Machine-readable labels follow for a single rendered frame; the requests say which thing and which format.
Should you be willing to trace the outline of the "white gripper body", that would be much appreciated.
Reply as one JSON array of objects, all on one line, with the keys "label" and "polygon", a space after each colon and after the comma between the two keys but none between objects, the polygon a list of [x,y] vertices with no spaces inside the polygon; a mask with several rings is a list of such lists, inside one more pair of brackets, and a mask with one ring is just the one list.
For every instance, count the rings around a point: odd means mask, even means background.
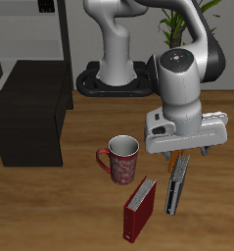
[{"label": "white gripper body", "polygon": [[176,135],[176,125],[168,121],[162,111],[146,115],[145,148],[150,154],[201,147],[206,154],[208,147],[227,141],[228,116],[222,112],[202,114],[202,125],[190,134]]}]

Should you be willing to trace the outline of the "grey striped book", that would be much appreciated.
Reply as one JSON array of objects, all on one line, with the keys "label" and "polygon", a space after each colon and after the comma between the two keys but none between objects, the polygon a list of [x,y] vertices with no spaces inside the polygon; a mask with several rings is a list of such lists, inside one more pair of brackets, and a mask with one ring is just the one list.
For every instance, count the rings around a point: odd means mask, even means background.
[{"label": "grey striped book", "polygon": [[176,213],[186,177],[189,159],[190,156],[179,153],[169,179],[164,211],[172,216]]}]

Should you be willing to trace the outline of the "red book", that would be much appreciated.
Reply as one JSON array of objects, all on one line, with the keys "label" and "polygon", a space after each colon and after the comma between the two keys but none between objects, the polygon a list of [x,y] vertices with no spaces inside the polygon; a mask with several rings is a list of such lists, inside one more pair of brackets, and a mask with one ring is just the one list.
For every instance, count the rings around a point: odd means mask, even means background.
[{"label": "red book", "polygon": [[133,243],[154,209],[157,182],[146,176],[131,194],[123,208],[123,238]]}]

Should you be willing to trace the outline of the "black box on shelf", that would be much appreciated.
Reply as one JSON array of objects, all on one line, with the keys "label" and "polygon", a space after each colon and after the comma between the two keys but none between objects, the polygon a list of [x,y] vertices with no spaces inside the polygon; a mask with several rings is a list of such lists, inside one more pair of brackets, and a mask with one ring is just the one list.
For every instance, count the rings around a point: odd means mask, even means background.
[{"label": "black box on shelf", "polygon": [[54,0],[37,0],[38,10],[40,13],[54,13]]}]

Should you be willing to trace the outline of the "red patterned mug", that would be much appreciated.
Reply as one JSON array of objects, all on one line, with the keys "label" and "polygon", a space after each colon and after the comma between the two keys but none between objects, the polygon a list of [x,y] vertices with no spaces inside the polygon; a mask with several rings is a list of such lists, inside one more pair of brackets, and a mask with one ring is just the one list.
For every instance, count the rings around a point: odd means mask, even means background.
[{"label": "red patterned mug", "polygon": [[[96,152],[96,161],[99,166],[111,175],[112,181],[118,185],[127,185],[134,180],[137,156],[139,151],[138,141],[129,135],[113,137],[107,148],[100,148]],[[100,155],[107,154],[110,165],[107,167]]]}]

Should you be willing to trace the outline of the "green pot plant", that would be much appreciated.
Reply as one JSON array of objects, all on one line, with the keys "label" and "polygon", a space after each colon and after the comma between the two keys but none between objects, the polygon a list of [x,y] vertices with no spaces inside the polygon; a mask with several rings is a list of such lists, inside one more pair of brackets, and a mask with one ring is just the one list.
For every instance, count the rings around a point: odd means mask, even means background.
[{"label": "green pot plant", "polygon": [[[207,3],[204,3],[204,0],[200,0],[199,7],[201,12],[204,13],[220,2],[221,0],[209,0]],[[163,9],[163,13],[166,15],[166,18],[159,22],[158,29],[164,33],[166,38],[164,43],[169,48],[175,48],[184,45],[184,42],[182,41],[182,34],[187,25],[183,18],[175,11],[171,11],[170,14],[168,14],[167,11]]]}]

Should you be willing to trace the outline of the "dark brown desk caddy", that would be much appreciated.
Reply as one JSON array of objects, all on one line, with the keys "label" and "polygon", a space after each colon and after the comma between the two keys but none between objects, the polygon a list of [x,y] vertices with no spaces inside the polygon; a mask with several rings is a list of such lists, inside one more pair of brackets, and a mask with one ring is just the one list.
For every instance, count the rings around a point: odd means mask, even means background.
[{"label": "dark brown desk caddy", "polygon": [[0,157],[6,167],[60,167],[73,108],[66,61],[18,61],[0,91]]}]

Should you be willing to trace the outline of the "flat black base plate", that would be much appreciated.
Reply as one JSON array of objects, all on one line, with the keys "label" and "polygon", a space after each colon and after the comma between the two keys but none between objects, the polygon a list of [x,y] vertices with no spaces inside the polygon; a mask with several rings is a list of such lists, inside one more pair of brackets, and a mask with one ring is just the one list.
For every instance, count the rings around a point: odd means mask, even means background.
[{"label": "flat black base plate", "polygon": [[76,88],[80,94],[88,97],[146,97],[153,94],[145,63],[135,61],[133,65],[137,78],[127,85],[110,86],[96,77],[99,62],[92,61],[77,77]]}]

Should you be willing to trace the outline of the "white shelf with black frame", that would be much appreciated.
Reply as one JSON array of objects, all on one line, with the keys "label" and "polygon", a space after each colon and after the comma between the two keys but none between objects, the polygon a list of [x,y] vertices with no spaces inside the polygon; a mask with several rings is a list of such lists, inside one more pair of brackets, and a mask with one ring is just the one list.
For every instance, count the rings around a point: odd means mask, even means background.
[{"label": "white shelf with black frame", "polygon": [[0,90],[17,60],[65,60],[71,67],[66,0],[54,5],[54,13],[40,13],[37,0],[0,0]]}]

